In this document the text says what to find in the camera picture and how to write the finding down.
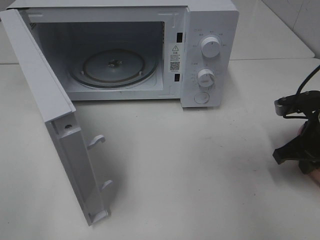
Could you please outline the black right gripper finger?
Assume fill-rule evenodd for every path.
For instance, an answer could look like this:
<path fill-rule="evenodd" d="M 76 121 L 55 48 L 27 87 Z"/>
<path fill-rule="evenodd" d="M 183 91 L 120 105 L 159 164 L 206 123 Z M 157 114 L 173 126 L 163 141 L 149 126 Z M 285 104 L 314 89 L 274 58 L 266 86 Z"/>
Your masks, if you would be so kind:
<path fill-rule="evenodd" d="M 299 140 L 293 139 L 282 147 L 275 149 L 272 156 L 276 163 L 280 165 L 289 160 L 298 161 L 303 158 L 304 153 Z"/>

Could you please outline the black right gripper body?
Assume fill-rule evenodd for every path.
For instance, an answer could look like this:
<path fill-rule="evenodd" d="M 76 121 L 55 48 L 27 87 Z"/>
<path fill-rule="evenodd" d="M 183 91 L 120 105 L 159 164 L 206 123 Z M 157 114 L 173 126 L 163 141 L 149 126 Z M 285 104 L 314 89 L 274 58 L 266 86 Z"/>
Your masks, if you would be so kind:
<path fill-rule="evenodd" d="M 312 114 L 311 119 L 305 122 L 300 133 L 301 146 L 306 154 L 298 166 L 303 174 L 309 174 L 320 168 L 320 111 Z"/>

